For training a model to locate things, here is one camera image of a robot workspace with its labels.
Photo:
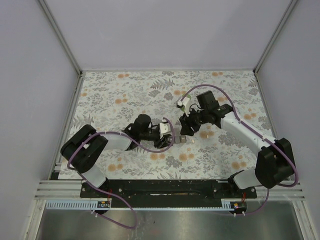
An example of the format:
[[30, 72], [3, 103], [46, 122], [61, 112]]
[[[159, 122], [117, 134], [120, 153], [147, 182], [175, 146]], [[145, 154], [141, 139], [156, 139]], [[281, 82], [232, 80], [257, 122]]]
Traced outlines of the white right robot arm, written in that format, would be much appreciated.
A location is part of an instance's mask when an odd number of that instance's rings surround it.
[[239, 198], [249, 187], [280, 186], [297, 172], [292, 146], [286, 138], [275, 139], [261, 133], [241, 120], [231, 105], [220, 105], [210, 90], [196, 98], [199, 109], [192, 108], [187, 96], [176, 104], [184, 112], [179, 118], [181, 135], [193, 136], [202, 125], [212, 124], [239, 139], [257, 157], [255, 168], [239, 171], [228, 178], [227, 191], [231, 197]]

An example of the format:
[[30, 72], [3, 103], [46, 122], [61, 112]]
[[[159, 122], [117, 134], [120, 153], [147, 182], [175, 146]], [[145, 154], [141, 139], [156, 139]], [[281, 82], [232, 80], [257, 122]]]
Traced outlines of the grey weekly pill organizer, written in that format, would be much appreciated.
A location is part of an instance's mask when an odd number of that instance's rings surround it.
[[174, 137], [175, 144], [184, 144], [187, 142], [187, 138], [185, 135], [177, 135]]

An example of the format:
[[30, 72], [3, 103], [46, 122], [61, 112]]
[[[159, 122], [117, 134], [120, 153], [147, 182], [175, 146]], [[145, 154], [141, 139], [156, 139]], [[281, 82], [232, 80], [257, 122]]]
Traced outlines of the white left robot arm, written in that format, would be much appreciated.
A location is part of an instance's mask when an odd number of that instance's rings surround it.
[[67, 168], [76, 171], [92, 185], [91, 192], [102, 198], [109, 191], [108, 179], [96, 165], [103, 151], [140, 147], [149, 153], [163, 153], [173, 146], [174, 135], [175, 129], [167, 118], [153, 125], [147, 114], [140, 114], [122, 131], [98, 132], [86, 124], [62, 146], [60, 153], [67, 160]]

